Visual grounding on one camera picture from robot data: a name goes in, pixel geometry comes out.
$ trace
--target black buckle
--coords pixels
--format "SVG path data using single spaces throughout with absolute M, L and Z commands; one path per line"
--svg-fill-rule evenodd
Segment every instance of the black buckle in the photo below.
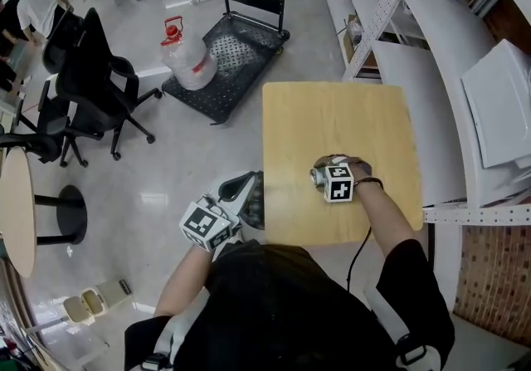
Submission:
M 142 369 L 146 371 L 160 371 L 167 369 L 169 358 L 165 354 L 151 354 L 142 363 Z
M 414 356 L 412 359 L 407 359 L 407 355 L 415 352 L 415 350 L 422 349 L 422 351 Z M 408 366 L 414 364 L 416 361 L 426 356 L 427 350 L 424 344 L 417 343 L 411 334 L 403 335 L 397 342 L 397 353 L 402 361 L 402 365 Z

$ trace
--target black table base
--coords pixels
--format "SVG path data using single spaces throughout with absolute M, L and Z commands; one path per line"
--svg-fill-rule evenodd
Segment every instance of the black table base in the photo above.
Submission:
M 59 197 L 35 196 L 35 204 L 56 207 L 57 224 L 61 236 L 37 237 L 37 245 L 50 244 L 79 244 L 86 234 L 87 214 L 85 200 L 80 190 L 73 185 L 67 185 L 59 193 Z

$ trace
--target round tabletop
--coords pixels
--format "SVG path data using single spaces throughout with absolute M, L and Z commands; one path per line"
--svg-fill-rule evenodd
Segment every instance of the round tabletop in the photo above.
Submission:
M 37 253 L 35 200 L 30 166 L 20 147 L 12 148 L 2 164 L 0 217 L 9 259 L 17 272 L 28 278 Z

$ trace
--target black sleeve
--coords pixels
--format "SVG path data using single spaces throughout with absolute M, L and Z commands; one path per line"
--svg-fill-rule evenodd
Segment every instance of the black sleeve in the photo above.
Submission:
M 140 321 L 125 331 L 125 371 L 140 365 L 153 353 L 158 337 L 171 318 L 171 316 L 158 316 Z
M 454 325 L 421 244 L 406 240 L 387 256 L 378 291 L 415 339 L 433 346 L 444 366 L 454 344 Z

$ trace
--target black t-shirt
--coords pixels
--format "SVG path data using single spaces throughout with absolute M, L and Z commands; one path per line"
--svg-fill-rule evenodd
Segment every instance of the black t-shirt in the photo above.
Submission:
M 18 21 L 17 5 L 20 0 L 8 0 L 5 8 L 0 12 L 0 32 L 7 30 L 13 37 L 26 39 Z
M 302 248 L 256 242 L 234 247 L 212 264 L 206 287 L 210 298 L 186 334 L 175 369 L 396 369 L 394 343 L 376 316 Z M 417 241 L 405 241 L 387 256 L 377 288 L 411 334 L 439 351 L 444 365 L 454 328 Z M 126 330 L 126 371 L 153 353 L 169 319 Z

